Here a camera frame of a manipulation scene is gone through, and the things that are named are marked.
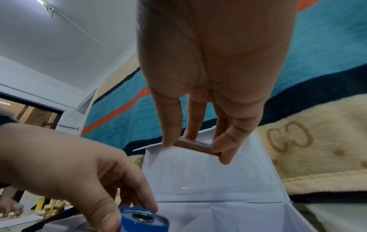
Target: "orange stripe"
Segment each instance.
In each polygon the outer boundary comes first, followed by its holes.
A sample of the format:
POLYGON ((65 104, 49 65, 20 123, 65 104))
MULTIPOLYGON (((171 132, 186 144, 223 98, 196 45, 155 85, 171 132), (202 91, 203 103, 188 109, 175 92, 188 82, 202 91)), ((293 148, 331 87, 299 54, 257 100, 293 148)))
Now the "orange stripe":
POLYGON ((298 3, 297 13, 301 12, 302 10, 305 10, 312 6, 313 4, 317 3, 320 0, 301 0, 298 3))
POLYGON ((121 106, 120 108, 118 108, 117 110, 115 110, 112 113, 108 114, 107 116, 99 119, 98 121, 96 121, 92 125, 85 127, 83 129, 83 131, 81 132, 81 135, 84 135, 84 134, 87 134, 87 133, 91 132, 93 129, 101 126, 102 124, 108 122, 109 120, 113 119, 114 117, 119 116, 120 114, 128 111, 133 105, 135 105, 135 103, 140 98, 142 98, 144 96, 148 96, 148 95, 150 95, 149 89, 148 89, 148 87, 145 87, 144 89, 140 90, 138 95, 136 95, 136 97, 133 98, 130 102, 128 102, 125 105, 121 106))

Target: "box lid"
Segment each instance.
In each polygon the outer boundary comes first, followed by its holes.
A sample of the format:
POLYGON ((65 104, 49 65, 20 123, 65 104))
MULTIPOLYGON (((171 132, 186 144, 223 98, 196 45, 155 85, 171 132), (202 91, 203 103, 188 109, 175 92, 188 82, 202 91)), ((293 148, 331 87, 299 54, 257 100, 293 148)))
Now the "box lid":
MULTIPOLYGON (((214 129, 197 140, 213 141, 214 129)), ((177 147, 147 148, 142 170, 157 202, 290 201, 257 132, 229 165, 218 157, 177 147)))

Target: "ceiling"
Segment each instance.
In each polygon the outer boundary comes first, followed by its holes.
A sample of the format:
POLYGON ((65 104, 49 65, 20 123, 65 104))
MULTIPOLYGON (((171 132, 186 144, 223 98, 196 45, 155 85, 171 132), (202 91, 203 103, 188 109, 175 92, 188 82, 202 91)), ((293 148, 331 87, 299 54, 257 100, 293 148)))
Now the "ceiling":
POLYGON ((0 56, 86 90, 135 40, 136 0, 0 1, 0 56))

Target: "ceiling light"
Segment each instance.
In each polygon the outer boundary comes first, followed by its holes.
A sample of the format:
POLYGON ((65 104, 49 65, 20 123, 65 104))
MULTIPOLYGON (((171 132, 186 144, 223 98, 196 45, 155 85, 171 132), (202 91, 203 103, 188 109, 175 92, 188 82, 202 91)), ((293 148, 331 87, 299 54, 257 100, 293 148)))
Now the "ceiling light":
POLYGON ((54 15, 54 8, 50 4, 42 0, 36 0, 36 1, 46 8, 47 12, 50 13, 51 17, 54 15))
POLYGON ((3 104, 3 105, 10 105, 10 103, 3 102, 3 101, 0 101, 0 104, 3 104))

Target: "black sleeve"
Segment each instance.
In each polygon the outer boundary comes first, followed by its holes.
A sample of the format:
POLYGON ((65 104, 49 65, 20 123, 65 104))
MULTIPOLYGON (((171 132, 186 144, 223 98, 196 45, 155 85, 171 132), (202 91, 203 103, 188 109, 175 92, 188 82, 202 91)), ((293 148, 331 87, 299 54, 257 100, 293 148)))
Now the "black sleeve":
MULTIPOLYGON (((11 119, 8 116, 0 116, 0 126, 4 125, 6 123, 10 123, 10 122, 16 122, 17 123, 17 121, 11 119)), ((9 184, 0 183, 0 188, 6 188, 6 187, 9 187, 9 186, 10 186, 9 184)))

